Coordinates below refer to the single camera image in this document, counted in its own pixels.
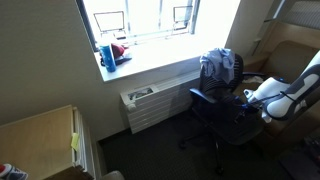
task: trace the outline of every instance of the white object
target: white object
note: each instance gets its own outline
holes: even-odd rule
[[[4,167],[4,170],[0,172],[0,178],[4,180],[26,180],[28,174],[20,169],[12,166],[11,164],[0,165]]]
[[[275,96],[263,100],[259,104],[259,106],[263,105],[262,118],[266,122],[271,122],[271,119],[289,119],[299,109],[307,105],[304,98],[319,86],[320,51],[291,85],[275,78],[269,78],[256,91],[245,90],[244,93],[249,103]]]
[[[137,106],[134,103],[128,104],[127,105],[127,110],[129,112],[134,112],[137,109]]]
[[[154,94],[158,91],[158,88],[154,84],[150,84],[149,86],[139,87],[136,89],[122,92],[120,95],[124,105],[126,105],[127,110],[129,110],[128,106],[130,106],[130,104],[135,105],[137,99],[150,96],[151,94]]]
[[[124,180],[124,177],[119,171],[112,171],[103,176],[101,180]]]

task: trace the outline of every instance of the red object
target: red object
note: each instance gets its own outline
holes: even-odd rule
[[[122,54],[124,53],[124,47],[118,44],[111,43],[111,49],[113,53],[113,58],[115,59],[122,56]]]
[[[6,167],[4,165],[0,164],[0,173],[3,172],[5,168]]]

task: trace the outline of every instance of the clothing on chair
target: clothing on chair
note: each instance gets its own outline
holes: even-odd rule
[[[212,76],[217,80],[224,80],[227,84],[234,78],[235,54],[230,49],[215,48],[200,58],[205,68],[205,76]]]

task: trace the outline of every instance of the wooden desk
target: wooden desk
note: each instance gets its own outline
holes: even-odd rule
[[[77,132],[76,127],[83,127],[75,118],[80,116],[79,113],[74,110],[72,106],[66,106],[1,126],[0,162],[27,172],[30,180],[93,179],[90,142],[87,152],[91,153],[91,157],[86,157],[91,159],[91,162],[86,162],[90,165],[83,163],[84,155],[81,154],[84,144],[78,152],[71,148],[72,134]],[[91,168],[91,175],[85,172],[89,171],[87,166]]]

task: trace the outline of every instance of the blue bottle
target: blue bottle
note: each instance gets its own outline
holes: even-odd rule
[[[116,63],[113,58],[111,43],[103,43],[99,46],[102,59],[108,72],[116,71]]]

